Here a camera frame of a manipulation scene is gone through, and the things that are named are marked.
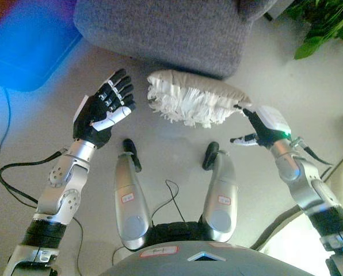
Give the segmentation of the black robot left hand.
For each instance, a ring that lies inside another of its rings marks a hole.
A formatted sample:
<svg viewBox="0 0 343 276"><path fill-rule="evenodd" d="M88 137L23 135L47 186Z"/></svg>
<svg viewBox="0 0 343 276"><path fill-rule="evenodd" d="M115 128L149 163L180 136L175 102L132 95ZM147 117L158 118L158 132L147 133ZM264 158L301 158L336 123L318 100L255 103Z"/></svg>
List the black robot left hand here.
<svg viewBox="0 0 343 276"><path fill-rule="evenodd" d="M109 142L112 127L135 109L134 87L125 69L106 79L95 94L86 95L73 119L73 138L98 149Z"/></svg>

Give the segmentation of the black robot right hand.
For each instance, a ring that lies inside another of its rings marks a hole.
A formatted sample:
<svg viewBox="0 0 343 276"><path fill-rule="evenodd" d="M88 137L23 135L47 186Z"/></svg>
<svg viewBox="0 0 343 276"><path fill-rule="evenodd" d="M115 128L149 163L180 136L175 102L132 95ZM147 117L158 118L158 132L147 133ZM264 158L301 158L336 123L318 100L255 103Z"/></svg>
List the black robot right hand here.
<svg viewBox="0 0 343 276"><path fill-rule="evenodd" d="M239 106L235 105L246 116L255 132L231 138L230 142L243 146L259 145L270 148L279 140L291 141L291 129L283 115L270 106Z"/></svg>

